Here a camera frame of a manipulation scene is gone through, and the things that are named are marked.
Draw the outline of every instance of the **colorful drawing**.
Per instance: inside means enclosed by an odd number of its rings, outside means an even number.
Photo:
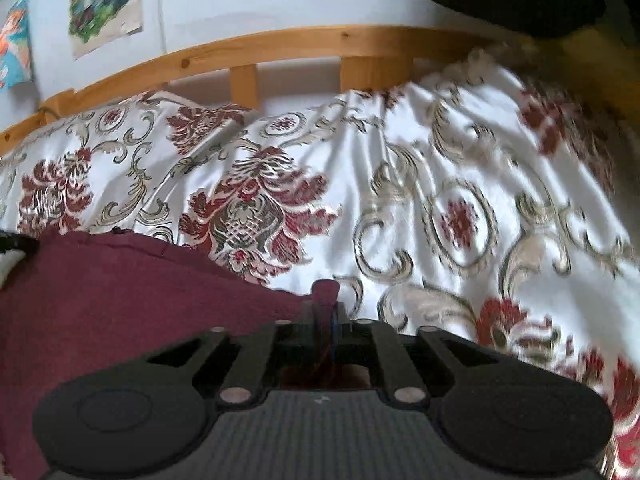
[[[10,10],[0,30],[0,89],[31,81],[31,49],[27,0]]]
[[[140,0],[71,0],[70,14],[76,58],[142,26]]]

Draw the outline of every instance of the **wall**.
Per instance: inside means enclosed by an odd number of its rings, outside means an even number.
[[[16,0],[0,0],[0,16]],[[29,0],[35,83],[0,92],[0,130],[14,124],[44,100],[68,88],[81,89],[129,66],[162,55],[159,16],[163,15],[169,51],[276,28],[339,23],[413,25],[456,28],[496,39],[503,30],[445,9],[429,0],[143,0],[143,31],[113,41],[73,60],[68,28],[69,0]],[[312,62],[293,70],[291,64],[262,68],[266,112],[277,112],[285,95],[316,101],[337,91],[337,63]],[[174,88],[204,104],[228,99],[223,76],[199,78]],[[316,90],[309,88],[312,80]]]

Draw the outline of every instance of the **maroon blanket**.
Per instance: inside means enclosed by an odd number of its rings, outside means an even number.
[[[338,284],[316,282],[329,315]],[[205,256],[133,233],[49,235],[0,291],[0,453],[16,480],[46,464],[31,413],[62,381],[225,326],[295,318],[300,296],[251,285]]]

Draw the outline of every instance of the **bed sheet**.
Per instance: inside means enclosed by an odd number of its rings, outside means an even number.
[[[623,219],[638,186],[625,173],[616,189],[610,147],[635,149],[622,139],[480,50],[419,85],[277,116],[148,92],[4,156],[0,226],[132,229],[297,293],[336,279],[352,318],[437,325],[594,388],[615,419],[603,473],[631,479],[640,274]]]

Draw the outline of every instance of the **wooden bed frame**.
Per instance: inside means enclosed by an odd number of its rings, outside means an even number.
[[[527,38],[521,41],[532,43]],[[188,76],[229,69],[232,100],[258,108],[258,63],[339,57],[341,91],[377,90],[408,81],[414,59],[454,62],[465,59],[473,47],[489,43],[487,38],[465,32],[377,25],[289,28],[215,41],[141,63],[80,91],[54,95],[35,114],[0,134],[0,155],[60,117],[162,89]],[[640,124],[637,52],[626,51],[619,41],[593,28],[536,46],[544,51],[545,60],[555,63],[556,73],[569,88]]]

